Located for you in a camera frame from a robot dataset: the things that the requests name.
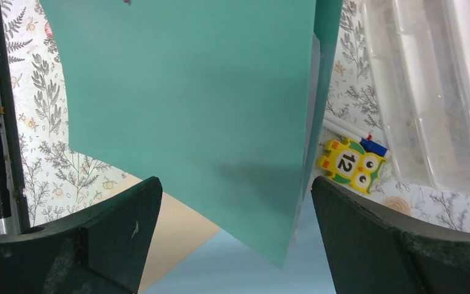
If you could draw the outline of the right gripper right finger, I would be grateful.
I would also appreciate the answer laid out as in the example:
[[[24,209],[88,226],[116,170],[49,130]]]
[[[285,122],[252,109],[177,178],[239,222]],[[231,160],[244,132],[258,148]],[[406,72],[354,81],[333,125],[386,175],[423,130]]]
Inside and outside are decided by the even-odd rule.
[[[311,196],[337,293],[470,293],[470,233],[407,216],[322,176]]]

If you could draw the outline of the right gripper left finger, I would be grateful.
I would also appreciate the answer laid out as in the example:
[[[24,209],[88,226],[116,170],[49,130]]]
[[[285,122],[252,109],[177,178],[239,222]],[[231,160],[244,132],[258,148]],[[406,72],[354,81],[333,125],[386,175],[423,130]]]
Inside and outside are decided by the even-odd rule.
[[[0,235],[0,293],[137,293],[162,203],[150,177],[19,235]]]

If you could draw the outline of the light blue folder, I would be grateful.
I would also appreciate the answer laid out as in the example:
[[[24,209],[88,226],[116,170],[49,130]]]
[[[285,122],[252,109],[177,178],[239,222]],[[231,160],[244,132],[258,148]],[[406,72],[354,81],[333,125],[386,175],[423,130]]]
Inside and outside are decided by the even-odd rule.
[[[305,196],[297,238],[284,267],[276,267],[220,231],[146,293],[335,293],[311,195]]]

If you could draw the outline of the teal folder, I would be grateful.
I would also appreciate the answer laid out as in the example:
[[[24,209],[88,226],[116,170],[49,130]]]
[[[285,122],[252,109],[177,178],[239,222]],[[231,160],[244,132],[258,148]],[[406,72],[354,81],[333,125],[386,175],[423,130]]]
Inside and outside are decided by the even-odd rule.
[[[42,1],[72,150],[283,266],[315,160],[341,1]]]

